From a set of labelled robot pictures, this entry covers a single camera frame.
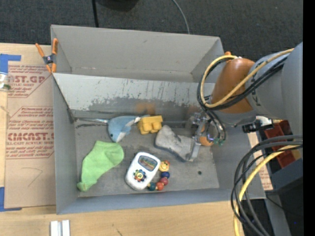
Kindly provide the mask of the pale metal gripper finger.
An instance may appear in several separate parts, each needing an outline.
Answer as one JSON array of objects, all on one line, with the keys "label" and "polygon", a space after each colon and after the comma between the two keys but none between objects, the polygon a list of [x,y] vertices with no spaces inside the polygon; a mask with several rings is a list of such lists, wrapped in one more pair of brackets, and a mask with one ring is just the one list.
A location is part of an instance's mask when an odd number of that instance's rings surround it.
[{"label": "pale metal gripper finger", "polygon": [[195,147],[195,141],[192,141],[190,144],[189,152],[186,154],[186,160],[187,161],[193,161],[194,160],[194,147]]},{"label": "pale metal gripper finger", "polygon": [[201,142],[198,137],[194,138],[193,148],[192,148],[192,159],[196,159],[198,157],[198,153],[201,147]]}]

